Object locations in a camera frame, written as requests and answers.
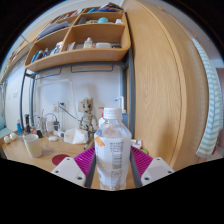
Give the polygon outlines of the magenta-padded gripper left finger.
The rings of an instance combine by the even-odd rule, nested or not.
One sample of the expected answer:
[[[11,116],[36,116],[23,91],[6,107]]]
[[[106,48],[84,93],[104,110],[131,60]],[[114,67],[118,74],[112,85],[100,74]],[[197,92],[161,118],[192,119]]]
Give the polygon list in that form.
[[[95,148],[91,147],[75,158],[65,157],[51,173],[76,185],[90,188],[96,166]]]

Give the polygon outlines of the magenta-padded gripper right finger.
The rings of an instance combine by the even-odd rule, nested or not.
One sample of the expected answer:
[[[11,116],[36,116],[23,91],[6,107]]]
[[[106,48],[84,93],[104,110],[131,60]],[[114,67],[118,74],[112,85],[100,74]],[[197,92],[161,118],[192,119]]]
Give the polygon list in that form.
[[[174,172],[161,157],[152,158],[135,147],[131,147],[130,162],[136,188],[148,185]]]

